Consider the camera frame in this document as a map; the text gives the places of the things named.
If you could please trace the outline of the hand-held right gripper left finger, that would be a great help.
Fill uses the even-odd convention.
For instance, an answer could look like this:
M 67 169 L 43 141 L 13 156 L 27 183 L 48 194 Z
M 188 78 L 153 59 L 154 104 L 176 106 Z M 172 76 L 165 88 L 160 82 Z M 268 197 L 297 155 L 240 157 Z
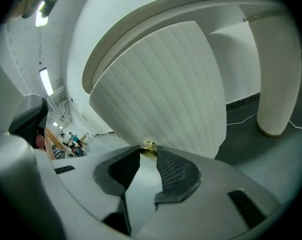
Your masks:
M 140 147 L 49 160 L 35 153 L 41 183 L 66 237 L 129 237 L 125 193 L 140 167 Z

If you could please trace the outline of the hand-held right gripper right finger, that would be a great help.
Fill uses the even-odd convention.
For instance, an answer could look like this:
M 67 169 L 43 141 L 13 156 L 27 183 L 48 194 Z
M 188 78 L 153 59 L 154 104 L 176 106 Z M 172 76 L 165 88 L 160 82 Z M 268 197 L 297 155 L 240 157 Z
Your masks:
M 159 146 L 162 191 L 137 240 L 256 240 L 282 215 L 264 187 L 224 162 Z

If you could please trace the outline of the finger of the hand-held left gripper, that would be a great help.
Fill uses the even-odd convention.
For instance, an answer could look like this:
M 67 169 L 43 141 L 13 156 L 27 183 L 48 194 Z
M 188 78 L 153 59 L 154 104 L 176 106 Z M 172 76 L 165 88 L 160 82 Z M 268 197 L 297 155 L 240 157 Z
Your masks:
M 23 138 L 0 134 L 0 194 L 5 218 L 34 236 L 65 235 L 42 182 L 35 150 Z
M 8 132 L 23 138 L 33 148 L 38 149 L 37 137 L 45 138 L 48 111 L 48 102 L 43 96 L 26 95 L 15 113 Z

